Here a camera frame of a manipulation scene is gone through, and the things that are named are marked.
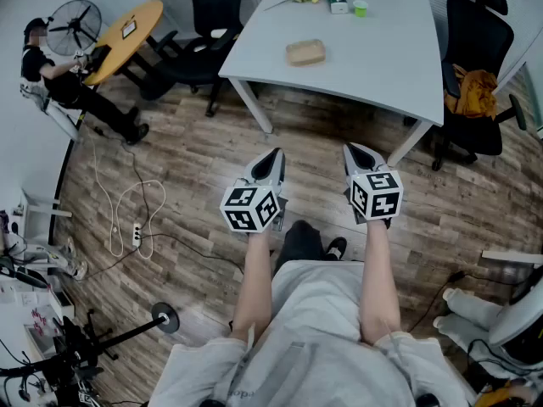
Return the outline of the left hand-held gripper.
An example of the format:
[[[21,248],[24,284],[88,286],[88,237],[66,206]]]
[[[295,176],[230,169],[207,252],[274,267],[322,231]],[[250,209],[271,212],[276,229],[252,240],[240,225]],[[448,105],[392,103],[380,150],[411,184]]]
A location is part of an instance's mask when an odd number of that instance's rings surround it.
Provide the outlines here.
[[[278,186],[285,175],[285,155],[282,149],[273,148],[253,159],[244,169],[244,179],[249,183],[265,180],[272,172],[276,157],[280,159]],[[248,184],[238,180],[226,189],[220,211],[231,231],[263,232],[268,227],[281,231],[287,200],[277,195],[273,186]]]

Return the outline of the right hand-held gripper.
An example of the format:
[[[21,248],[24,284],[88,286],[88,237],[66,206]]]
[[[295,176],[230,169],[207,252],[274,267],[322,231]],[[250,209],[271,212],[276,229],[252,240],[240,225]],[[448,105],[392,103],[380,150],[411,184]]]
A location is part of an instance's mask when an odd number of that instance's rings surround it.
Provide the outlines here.
[[[383,220],[387,227],[400,214],[403,184],[380,153],[358,143],[343,146],[346,196],[357,225]]]

